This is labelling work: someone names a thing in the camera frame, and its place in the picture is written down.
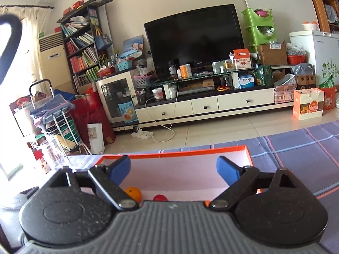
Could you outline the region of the orange near left gripper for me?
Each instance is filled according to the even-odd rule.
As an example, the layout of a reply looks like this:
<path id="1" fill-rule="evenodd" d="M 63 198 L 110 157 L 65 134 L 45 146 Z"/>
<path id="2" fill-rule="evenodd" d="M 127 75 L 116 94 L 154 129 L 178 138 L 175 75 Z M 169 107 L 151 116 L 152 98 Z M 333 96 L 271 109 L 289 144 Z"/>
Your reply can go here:
<path id="1" fill-rule="evenodd" d="M 135 202 L 140 203 L 143 200 L 142 192 L 139 188 L 136 187 L 128 187 L 124 190 L 124 192 Z"/>

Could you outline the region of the orange cardboard box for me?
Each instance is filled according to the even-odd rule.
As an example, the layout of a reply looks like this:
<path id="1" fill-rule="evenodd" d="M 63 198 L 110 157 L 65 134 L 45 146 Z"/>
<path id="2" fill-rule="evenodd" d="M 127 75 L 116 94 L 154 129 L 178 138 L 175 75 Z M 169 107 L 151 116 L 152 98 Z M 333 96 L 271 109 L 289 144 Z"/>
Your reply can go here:
<path id="1" fill-rule="evenodd" d="M 121 189 L 137 188 L 141 201 L 157 195 L 169 201 L 211 201 L 229 186 L 223 176 L 235 176 L 230 167 L 217 165 L 221 156 L 239 167 L 253 165 L 246 146 L 233 146 L 129 154 L 129 160 L 110 169 L 108 176 Z"/>

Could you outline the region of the red tomato left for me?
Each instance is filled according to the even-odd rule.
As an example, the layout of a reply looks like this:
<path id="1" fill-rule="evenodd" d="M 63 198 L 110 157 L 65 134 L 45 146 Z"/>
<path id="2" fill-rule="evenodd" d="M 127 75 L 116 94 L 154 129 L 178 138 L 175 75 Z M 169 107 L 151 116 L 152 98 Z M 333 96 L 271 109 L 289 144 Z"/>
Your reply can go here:
<path id="1" fill-rule="evenodd" d="M 168 198 L 163 194 L 157 194 L 154 196 L 153 201 L 168 201 Z"/>

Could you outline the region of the white power strip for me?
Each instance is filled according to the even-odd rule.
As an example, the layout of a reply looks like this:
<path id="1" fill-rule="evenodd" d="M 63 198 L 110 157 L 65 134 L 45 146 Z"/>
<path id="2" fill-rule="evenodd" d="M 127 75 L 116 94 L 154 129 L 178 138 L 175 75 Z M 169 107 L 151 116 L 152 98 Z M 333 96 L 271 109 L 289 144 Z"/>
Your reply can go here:
<path id="1" fill-rule="evenodd" d="M 137 132 L 133 132 L 131 136 L 138 139 L 148 140 L 153 137 L 153 132 L 138 130 Z"/>

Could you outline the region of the red shopping bag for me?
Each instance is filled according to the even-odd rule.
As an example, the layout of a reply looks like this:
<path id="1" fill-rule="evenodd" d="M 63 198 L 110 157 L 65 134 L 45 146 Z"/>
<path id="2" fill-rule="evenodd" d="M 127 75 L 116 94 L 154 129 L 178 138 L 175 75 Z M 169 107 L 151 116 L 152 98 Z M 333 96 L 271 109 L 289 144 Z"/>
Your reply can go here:
<path id="1" fill-rule="evenodd" d="M 90 147 L 88 124 L 101 123 L 103 140 L 105 145 L 114 143 L 115 134 L 106 116 L 103 104 L 98 92 L 93 92 L 85 97 L 75 99 L 71 102 L 75 109 L 71 111 L 75 125 L 83 142 Z"/>

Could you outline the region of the white glass-door cabinet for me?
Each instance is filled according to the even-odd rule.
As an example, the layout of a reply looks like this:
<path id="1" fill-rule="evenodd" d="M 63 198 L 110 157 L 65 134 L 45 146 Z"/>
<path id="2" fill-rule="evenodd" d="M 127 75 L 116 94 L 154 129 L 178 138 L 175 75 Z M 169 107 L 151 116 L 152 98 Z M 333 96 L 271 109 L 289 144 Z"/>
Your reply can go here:
<path id="1" fill-rule="evenodd" d="M 107 119 L 114 128 L 138 123 L 135 108 L 139 103 L 133 80 L 138 74 L 136 69 L 118 71 L 95 83 Z"/>

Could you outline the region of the shopping trolley cart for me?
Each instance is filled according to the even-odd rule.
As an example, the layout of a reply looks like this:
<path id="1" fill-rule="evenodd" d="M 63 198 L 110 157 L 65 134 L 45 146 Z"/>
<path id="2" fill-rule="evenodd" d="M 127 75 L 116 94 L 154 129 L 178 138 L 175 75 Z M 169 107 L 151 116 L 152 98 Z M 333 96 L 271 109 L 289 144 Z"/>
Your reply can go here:
<path id="1" fill-rule="evenodd" d="M 49 84 L 51 94 L 46 98 L 35 102 L 32 88 L 43 83 Z M 90 155 L 91 151 L 83 142 L 71 111 L 75 105 L 66 100 L 61 94 L 55 94 L 49 79 L 43 79 L 30 85 L 29 97 L 33 109 L 30 117 L 36 127 L 40 128 L 46 137 L 54 137 L 63 147 L 67 155 L 84 151 Z"/>

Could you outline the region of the white tv cabinet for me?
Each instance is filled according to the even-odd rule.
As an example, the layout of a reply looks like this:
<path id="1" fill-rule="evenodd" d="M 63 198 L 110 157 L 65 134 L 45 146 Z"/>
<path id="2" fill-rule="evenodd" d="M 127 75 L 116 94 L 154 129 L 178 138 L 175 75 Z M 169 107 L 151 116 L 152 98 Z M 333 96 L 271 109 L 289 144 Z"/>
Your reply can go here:
<path id="1" fill-rule="evenodd" d="M 248 71 L 210 73 L 152 83 L 147 92 L 161 89 L 163 99 L 148 97 L 135 107 L 139 126 L 184 123 L 292 106 L 288 93 L 274 86 L 244 88 L 237 84 L 237 79 L 243 83 L 250 77 Z"/>

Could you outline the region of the orange gift bag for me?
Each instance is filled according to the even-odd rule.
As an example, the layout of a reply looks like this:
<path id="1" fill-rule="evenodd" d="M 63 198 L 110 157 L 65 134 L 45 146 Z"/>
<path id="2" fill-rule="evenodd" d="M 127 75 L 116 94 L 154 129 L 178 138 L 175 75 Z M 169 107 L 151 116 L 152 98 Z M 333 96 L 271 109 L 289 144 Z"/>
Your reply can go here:
<path id="1" fill-rule="evenodd" d="M 318 88 L 294 91 L 293 116 L 298 121 L 322 117 L 325 93 Z"/>

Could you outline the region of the red white box on stand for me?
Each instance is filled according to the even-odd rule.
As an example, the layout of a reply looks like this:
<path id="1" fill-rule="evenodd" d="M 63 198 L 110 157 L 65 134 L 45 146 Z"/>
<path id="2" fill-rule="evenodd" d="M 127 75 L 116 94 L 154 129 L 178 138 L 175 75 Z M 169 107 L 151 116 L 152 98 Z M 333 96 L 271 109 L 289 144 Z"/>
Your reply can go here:
<path id="1" fill-rule="evenodd" d="M 252 68 L 250 52 L 247 48 L 235 49 L 233 51 L 233 65 L 236 70 Z"/>

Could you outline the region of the white floor air conditioner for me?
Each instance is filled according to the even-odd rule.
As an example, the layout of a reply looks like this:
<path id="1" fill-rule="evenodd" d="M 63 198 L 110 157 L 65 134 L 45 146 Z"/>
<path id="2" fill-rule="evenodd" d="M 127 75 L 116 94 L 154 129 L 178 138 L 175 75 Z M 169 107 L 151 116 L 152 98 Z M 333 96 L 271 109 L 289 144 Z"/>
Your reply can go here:
<path id="1" fill-rule="evenodd" d="M 39 39 L 39 57 L 42 77 L 49 79 L 54 89 L 74 94 L 61 32 Z"/>

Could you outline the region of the brown cardboard box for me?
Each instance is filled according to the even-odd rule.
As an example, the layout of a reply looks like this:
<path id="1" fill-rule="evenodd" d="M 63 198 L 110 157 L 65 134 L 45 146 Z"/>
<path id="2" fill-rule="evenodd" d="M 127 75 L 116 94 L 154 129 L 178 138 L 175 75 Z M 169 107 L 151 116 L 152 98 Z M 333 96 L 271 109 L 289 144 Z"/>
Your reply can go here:
<path id="1" fill-rule="evenodd" d="M 257 51 L 263 65 L 287 65 L 285 44 L 262 44 L 257 46 Z"/>

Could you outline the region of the black flat television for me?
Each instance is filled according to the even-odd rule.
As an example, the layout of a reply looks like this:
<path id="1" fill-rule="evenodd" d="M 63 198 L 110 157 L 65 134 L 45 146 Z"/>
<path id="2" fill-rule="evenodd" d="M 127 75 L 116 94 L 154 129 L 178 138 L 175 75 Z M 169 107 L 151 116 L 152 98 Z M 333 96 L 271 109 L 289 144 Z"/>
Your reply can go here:
<path id="1" fill-rule="evenodd" d="M 145 23 L 144 29 L 160 79 L 170 76 L 169 62 L 198 68 L 244 48 L 234 4 L 169 15 Z"/>

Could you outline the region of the green stacked storage bins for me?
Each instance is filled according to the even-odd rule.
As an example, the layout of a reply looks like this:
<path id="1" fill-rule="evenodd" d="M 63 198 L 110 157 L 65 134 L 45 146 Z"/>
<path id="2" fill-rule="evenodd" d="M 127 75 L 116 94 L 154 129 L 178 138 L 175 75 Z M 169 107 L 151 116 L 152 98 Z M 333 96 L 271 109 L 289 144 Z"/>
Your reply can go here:
<path id="1" fill-rule="evenodd" d="M 272 9 L 247 8 L 242 11 L 245 25 L 245 35 L 248 37 L 248 49 L 257 53 L 257 47 L 263 44 L 276 43 L 276 27 Z"/>

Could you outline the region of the white chest freezer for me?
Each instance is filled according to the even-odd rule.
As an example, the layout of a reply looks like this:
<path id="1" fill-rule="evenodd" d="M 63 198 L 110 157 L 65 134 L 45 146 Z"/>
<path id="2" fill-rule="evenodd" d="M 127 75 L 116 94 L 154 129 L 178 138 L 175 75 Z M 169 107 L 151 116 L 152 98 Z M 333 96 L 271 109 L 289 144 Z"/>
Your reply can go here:
<path id="1" fill-rule="evenodd" d="M 289 33 L 290 43 L 306 52 L 319 88 L 338 87 L 338 35 L 304 30 Z"/>

